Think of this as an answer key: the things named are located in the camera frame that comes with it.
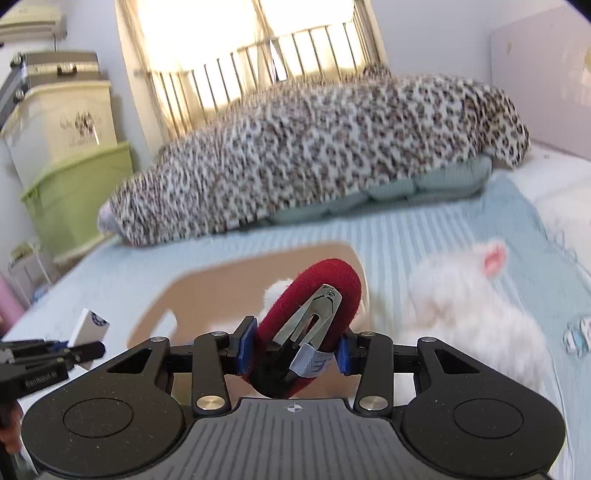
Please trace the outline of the blue tissue pack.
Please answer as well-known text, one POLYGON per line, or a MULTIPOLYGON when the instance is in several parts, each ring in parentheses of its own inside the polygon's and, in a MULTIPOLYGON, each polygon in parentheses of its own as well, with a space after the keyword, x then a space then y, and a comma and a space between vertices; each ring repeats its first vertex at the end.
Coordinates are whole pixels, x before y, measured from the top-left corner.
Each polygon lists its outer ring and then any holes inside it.
POLYGON ((82 344, 102 341, 109 326, 108 321, 95 312, 84 308, 68 340, 67 347, 73 348, 82 344))

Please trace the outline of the beige oval storage bin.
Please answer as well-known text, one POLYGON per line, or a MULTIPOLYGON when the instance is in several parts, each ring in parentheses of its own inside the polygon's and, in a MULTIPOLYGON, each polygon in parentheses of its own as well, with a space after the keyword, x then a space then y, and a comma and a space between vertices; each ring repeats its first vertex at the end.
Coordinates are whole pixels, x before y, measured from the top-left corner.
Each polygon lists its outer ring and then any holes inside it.
POLYGON ((232 330, 246 315, 263 310, 263 294, 274 282, 291 278, 328 258, 346 261, 358 274, 362 300, 352 322, 356 332, 370 326, 370 296, 365 271, 352 246, 341 242, 297 246, 224 262, 180 276, 149 305, 128 337, 133 347, 156 336, 165 314, 175 318, 165 336, 173 345, 185 344, 200 334, 232 330))

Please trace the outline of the white fluffy plush toy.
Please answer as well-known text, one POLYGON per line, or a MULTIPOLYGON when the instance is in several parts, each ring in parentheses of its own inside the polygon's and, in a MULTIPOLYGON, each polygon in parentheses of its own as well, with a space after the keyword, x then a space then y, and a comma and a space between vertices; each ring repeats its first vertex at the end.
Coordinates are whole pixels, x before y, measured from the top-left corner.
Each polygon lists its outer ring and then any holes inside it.
POLYGON ((402 345, 435 337, 550 399, 553 366, 545 336, 494 287, 507 261, 499 238, 431 253, 411 271, 402 312, 372 325, 402 345))

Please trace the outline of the green plastic storage box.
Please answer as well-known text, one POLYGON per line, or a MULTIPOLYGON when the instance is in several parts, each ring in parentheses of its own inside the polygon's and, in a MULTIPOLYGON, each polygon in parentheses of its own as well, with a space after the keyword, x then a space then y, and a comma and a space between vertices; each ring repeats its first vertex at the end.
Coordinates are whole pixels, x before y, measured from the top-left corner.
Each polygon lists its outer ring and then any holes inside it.
POLYGON ((83 256, 103 241, 98 211, 132 173, 130 145, 121 142, 60 160, 24 190, 20 201, 55 263, 83 256))

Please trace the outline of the leopard print blanket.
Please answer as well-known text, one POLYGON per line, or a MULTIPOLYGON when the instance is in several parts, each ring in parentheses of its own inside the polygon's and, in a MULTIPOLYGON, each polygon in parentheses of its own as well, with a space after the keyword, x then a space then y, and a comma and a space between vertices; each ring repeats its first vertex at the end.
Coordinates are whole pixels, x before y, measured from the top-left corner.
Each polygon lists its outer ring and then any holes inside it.
POLYGON ((519 166, 530 134, 501 89, 381 65, 253 92, 124 180, 97 226, 133 246, 223 233, 487 155, 519 166))

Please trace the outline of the teal quilted pillow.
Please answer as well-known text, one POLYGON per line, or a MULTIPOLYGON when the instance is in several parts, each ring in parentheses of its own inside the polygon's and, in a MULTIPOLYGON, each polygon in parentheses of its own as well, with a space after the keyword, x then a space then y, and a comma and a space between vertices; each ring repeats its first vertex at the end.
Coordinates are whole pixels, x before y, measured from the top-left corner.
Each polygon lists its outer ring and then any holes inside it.
POLYGON ((492 170, 492 159, 480 154, 463 163, 394 180, 327 203, 276 212, 266 221, 276 225, 310 222, 345 214, 369 202, 421 204, 467 198, 484 187, 492 170))

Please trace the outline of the striped blue bed sheet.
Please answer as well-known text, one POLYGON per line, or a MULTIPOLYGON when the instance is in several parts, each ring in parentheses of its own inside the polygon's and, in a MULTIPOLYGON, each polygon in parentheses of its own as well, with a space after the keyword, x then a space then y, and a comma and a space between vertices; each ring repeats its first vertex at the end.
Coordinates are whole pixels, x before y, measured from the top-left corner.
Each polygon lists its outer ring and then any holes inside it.
POLYGON ((370 205, 341 218, 269 226, 152 248, 111 240, 86 257, 10 330, 9 338, 65 339, 84 309, 109 323, 117 353, 157 295, 183 274, 288 248, 343 244, 360 259, 370 322, 392 334, 408 275, 424 256, 502 239, 508 264, 496 288, 539 324, 552 352, 567 422, 571 475, 590 475, 590 353, 580 321, 590 312, 588 224, 566 219, 556 197, 531 201, 499 177, 463 201, 409 208, 370 205))

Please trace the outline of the cream plastic storage box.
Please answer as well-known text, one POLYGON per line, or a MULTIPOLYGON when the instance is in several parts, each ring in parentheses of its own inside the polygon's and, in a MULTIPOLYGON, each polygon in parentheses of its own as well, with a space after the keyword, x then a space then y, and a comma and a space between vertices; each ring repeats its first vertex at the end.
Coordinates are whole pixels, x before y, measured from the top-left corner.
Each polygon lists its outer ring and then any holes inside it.
POLYGON ((1 127, 19 180, 30 187, 53 164, 117 137, 107 80, 47 84, 27 92, 1 127))

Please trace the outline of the white pillow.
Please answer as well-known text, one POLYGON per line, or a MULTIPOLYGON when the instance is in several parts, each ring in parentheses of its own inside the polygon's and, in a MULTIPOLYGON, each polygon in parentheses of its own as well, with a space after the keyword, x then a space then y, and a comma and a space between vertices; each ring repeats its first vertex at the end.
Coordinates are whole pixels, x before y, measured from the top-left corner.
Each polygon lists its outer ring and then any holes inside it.
POLYGON ((550 240, 589 271, 590 161, 533 145, 508 177, 535 207, 550 240))

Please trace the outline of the silver metal suitcase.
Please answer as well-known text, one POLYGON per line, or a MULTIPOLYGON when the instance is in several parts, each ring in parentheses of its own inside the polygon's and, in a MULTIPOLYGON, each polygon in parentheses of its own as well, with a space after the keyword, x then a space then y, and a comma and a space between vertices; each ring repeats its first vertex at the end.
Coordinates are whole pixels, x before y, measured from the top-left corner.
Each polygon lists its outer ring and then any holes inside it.
POLYGON ((17 52, 1 87, 1 126, 35 87, 99 80, 98 56, 91 51, 17 52))

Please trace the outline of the metal window railing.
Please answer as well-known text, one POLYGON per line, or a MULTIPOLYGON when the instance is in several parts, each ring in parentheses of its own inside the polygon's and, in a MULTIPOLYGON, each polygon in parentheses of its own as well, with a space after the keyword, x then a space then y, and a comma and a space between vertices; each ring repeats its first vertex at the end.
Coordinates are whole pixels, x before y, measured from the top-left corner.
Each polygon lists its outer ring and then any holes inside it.
POLYGON ((370 26, 353 19, 242 46, 192 68, 150 71, 163 135, 211 123, 239 99, 291 80, 337 80, 381 62, 370 26))

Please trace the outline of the pink headboard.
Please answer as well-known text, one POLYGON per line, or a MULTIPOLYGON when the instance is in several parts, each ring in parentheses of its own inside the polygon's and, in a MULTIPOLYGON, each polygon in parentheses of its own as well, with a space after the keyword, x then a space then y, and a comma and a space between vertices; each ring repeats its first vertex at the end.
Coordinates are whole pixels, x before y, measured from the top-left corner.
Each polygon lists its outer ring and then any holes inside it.
POLYGON ((492 80, 513 100, 531 138, 590 157, 590 23, 561 6, 492 34, 492 80))

